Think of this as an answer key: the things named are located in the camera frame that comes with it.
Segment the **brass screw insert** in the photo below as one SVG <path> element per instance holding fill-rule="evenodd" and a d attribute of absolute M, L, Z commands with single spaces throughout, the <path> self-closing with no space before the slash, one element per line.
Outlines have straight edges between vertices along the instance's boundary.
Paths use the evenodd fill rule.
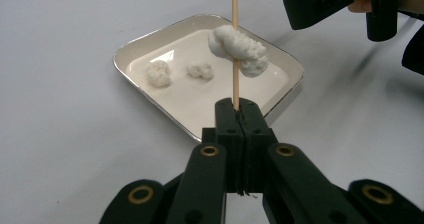
<path fill-rule="evenodd" d="M 287 145 L 279 145 L 277 149 L 275 149 L 278 155 L 285 156 L 285 157 L 291 157 L 294 156 L 295 151 L 293 148 Z"/>
<path fill-rule="evenodd" d="M 142 197 L 137 197 L 136 194 L 137 192 L 140 192 L 140 191 L 146 192 L 146 194 L 143 195 Z M 140 205 L 150 201 L 150 199 L 152 199 L 153 197 L 153 193 L 154 191 L 150 186 L 142 185 L 142 186 L 134 188 L 130 192 L 130 194 L 128 194 L 128 201 L 134 205 Z"/>
<path fill-rule="evenodd" d="M 362 187 L 362 193 L 368 199 L 382 205 L 390 205 L 394 202 L 393 195 L 390 192 L 376 185 L 365 185 Z"/>
<path fill-rule="evenodd" d="M 219 149 L 214 146 L 205 146 L 202 149 L 200 149 L 200 153 L 203 156 L 213 157 L 218 155 Z"/>

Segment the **small white blob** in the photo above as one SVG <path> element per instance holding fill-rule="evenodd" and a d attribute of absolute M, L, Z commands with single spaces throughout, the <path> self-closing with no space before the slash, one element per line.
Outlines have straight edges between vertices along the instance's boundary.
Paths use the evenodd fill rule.
<path fill-rule="evenodd" d="M 147 80 L 156 87 L 168 86 L 171 83 L 169 73 L 167 62 L 161 60 L 151 62 L 147 67 Z"/>
<path fill-rule="evenodd" d="M 213 78 L 213 70 L 211 64 L 207 62 L 192 62 L 187 66 L 187 73 L 192 77 L 202 77 L 204 79 Z"/>
<path fill-rule="evenodd" d="M 266 48 L 262 43 L 235 30 L 231 25 L 215 28 L 208 35 L 211 52 L 221 58 L 240 60 L 240 71 L 247 77 L 257 77 L 269 65 Z"/>

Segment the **white table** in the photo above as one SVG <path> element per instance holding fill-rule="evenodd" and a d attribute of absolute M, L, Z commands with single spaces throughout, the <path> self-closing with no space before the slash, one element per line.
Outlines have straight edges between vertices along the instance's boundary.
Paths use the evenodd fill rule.
<path fill-rule="evenodd" d="M 334 184 L 383 182 L 424 208 L 424 76 L 401 67 L 422 23 L 366 38 L 342 10 L 292 31 L 282 0 L 239 0 L 239 23 L 303 65 L 267 118 Z M 0 0 L 0 223 L 98 223 L 138 179 L 166 183 L 195 146 L 112 65 L 126 42 L 231 0 Z M 227 223 L 267 223 L 261 196 L 228 195 Z"/>

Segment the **black clamp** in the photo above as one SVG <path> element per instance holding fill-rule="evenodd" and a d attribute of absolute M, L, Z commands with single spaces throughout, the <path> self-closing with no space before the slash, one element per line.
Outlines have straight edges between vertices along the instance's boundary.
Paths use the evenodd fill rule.
<path fill-rule="evenodd" d="M 371 41 L 386 41 L 397 33 L 398 0 L 371 0 L 367 13 L 367 33 Z M 290 25 L 294 30 L 315 25 L 345 8 L 353 0 L 284 0 Z"/>
<path fill-rule="evenodd" d="M 217 224 L 226 193 L 262 193 L 270 223 L 424 223 L 424 214 L 392 188 L 372 180 L 348 191 L 331 184 L 296 146 L 279 143 L 254 103 L 215 105 L 216 127 L 204 128 L 183 174 L 166 185 L 125 186 L 100 224 Z"/>

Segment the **wooden skewer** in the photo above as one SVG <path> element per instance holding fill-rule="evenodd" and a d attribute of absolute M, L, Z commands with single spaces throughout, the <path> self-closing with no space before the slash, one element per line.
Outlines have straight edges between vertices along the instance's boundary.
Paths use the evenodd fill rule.
<path fill-rule="evenodd" d="M 232 0 L 233 6 L 233 27 L 238 29 L 238 0 Z M 240 106 L 239 94 L 239 65 L 240 61 L 236 58 L 233 59 L 233 108 L 238 111 Z"/>

